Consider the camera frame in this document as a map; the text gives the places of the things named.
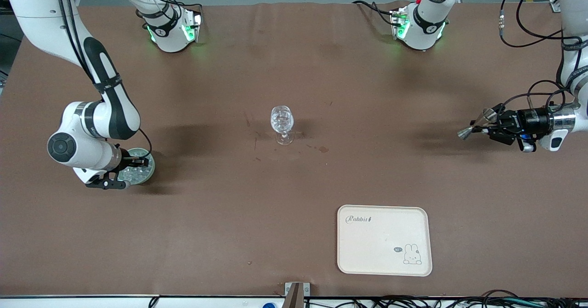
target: brown tablecloth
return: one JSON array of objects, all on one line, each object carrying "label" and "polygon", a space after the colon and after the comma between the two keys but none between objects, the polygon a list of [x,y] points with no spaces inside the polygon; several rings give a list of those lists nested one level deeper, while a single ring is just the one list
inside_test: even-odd
[{"label": "brown tablecloth", "polygon": [[[506,37],[528,42],[513,12]],[[315,295],[587,295],[587,137],[523,154],[456,136],[560,61],[557,41],[503,46],[497,5],[456,5],[427,52],[355,5],[205,8],[202,44],[178,54],[132,8],[81,13],[141,113],[156,175],[101,191],[52,161],[64,107],[99,96],[81,69],[23,42],[0,106],[2,294],[269,295],[310,281]],[[540,33],[560,22],[548,4],[525,4],[523,19]],[[296,118],[288,147],[269,125],[281,104]],[[345,204],[426,210],[432,274],[340,272]]]}]

